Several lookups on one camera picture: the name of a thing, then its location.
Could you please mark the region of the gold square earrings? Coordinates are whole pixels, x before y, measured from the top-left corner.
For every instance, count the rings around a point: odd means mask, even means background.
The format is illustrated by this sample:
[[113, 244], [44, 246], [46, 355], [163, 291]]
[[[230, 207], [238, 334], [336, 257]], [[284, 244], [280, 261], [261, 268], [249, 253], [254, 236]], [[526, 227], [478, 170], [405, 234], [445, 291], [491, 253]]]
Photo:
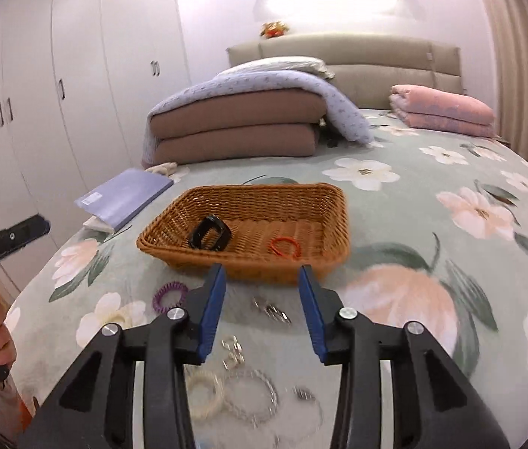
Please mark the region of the gold square earrings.
[[227, 357], [222, 360], [225, 370], [231, 371], [244, 365], [245, 357], [243, 354], [243, 346], [236, 336], [225, 337], [220, 343], [227, 352]]

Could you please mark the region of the silver hair clip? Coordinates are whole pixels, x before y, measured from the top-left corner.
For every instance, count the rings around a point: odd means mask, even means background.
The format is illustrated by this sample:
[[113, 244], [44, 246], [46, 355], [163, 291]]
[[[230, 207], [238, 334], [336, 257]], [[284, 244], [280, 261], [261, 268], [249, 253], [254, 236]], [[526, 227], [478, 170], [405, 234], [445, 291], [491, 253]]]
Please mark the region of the silver hair clip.
[[252, 305], [257, 311], [277, 322], [291, 324], [291, 319], [282, 309], [278, 308], [274, 303], [269, 302], [263, 297], [253, 297]]

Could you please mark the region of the black wrist watch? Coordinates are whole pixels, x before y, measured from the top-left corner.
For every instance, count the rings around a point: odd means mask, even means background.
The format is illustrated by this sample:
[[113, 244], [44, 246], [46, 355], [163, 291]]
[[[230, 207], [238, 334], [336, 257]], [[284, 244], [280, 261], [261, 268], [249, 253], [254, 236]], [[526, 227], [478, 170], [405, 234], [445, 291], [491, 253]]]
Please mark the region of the black wrist watch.
[[232, 237], [231, 228], [220, 217], [208, 215], [190, 233], [188, 244], [193, 249], [223, 251]]

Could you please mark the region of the white book under blue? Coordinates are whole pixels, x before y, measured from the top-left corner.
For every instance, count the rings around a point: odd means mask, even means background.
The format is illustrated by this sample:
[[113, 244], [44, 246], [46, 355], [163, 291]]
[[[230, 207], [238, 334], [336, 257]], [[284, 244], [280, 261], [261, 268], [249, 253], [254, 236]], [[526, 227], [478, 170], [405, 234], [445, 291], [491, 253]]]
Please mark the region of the white book under blue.
[[112, 234], [115, 232], [112, 226], [108, 225], [107, 223], [105, 223], [104, 221], [102, 221], [100, 218], [96, 216], [92, 216], [88, 220], [83, 222], [83, 227], [85, 229], [90, 229], [93, 231], [103, 232], [103, 233], [108, 233], [108, 234]]

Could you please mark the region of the floral green bedspread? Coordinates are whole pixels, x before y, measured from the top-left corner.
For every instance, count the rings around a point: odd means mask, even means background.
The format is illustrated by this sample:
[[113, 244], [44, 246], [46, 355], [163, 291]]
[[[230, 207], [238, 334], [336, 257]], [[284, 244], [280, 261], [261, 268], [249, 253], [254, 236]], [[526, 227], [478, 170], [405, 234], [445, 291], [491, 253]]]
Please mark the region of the floral green bedspread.
[[349, 259], [325, 280], [378, 323], [424, 324], [480, 393], [515, 448], [528, 448], [528, 162], [502, 144], [405, 128], [370, 113], [368, 148], [313, 157], [190, 165], [123, 232], [77, 233], [16, 299], [12, 376], [41, 403], [106, 322], [140, 326], [153, 296], [200, 285], [142, 253], [136, 238], [186, 190], [330, 183], [346, 197]]

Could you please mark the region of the white wardrobe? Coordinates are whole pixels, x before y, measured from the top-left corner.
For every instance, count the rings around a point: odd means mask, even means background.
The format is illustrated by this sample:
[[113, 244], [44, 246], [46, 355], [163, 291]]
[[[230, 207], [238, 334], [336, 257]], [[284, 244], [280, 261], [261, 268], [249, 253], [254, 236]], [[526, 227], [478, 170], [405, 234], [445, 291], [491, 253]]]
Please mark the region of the white wardrobe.
[[148, 112], [188, 82], [177, 0], [0, 0], [0, 229], [51, 224], [0, 262], [6, 298], [82, 226], [78, 197], [139, 166]]

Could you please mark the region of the brown wicker basket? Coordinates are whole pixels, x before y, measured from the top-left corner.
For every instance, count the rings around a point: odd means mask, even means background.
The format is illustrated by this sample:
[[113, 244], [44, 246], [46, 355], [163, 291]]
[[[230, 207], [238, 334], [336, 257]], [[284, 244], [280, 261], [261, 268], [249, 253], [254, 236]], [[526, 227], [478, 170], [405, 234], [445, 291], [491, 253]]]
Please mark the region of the brown wicker basket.
[[[231, 228], [223, 251], [188, 244], [208, 215]], [[144, 228], [136, 245], [178, 271], [220, 263], [235, 280], [294, 284], [301, 266], [310, 266], [325, 278], [350, 253], [346, 197], [329, 183], [193, 187]]]

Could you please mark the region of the pink folded blanket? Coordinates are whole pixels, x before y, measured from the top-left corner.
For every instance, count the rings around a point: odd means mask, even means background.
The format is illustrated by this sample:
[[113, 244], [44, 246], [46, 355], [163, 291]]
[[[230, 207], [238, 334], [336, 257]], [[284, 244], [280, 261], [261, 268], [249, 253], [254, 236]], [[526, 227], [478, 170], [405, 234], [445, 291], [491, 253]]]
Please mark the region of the pink folded blanket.
[[391, 89], [389, 103], [394, 114], [411, 128], [481, 138], [495, 136], [493, 110], [471, 96], [397, 84]]

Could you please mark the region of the brown folded quilt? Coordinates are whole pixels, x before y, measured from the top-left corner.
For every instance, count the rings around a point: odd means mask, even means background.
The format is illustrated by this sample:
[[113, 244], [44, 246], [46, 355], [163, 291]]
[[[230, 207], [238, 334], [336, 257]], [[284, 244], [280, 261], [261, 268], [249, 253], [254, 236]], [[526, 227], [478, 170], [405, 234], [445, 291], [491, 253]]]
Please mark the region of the brown folded quilt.
[[311, 156], [326, 111], [321, 96], [298, 88], [197, 100], [148, 119], [142, 162]]

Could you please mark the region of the beige bed headboard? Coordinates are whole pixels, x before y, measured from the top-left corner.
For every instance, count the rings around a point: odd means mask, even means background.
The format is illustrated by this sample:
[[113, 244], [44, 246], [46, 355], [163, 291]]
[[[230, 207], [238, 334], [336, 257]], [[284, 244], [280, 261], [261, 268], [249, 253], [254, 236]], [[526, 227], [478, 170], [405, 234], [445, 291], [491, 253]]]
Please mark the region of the beige bed headboard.
[[286, 56], [324, 61], [334, 74], [331, 83], [360, 109], [386, 110], [396, 84], [464, 92], [460, 48], [415, 37], [295, 34], [227, 49], [231, 66]]

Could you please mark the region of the orange plush toy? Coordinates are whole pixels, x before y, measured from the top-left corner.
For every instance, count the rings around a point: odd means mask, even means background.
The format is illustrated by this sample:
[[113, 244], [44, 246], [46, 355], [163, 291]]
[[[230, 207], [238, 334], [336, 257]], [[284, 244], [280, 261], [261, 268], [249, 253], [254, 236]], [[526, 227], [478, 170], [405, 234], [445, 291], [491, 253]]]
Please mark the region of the orange plush toy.
[[262, 24], [260, 37], [264, 39], [274, 39], [274, 37], [282, 37], [289, 32], [289, 27], [281, 21], [272, 21]]

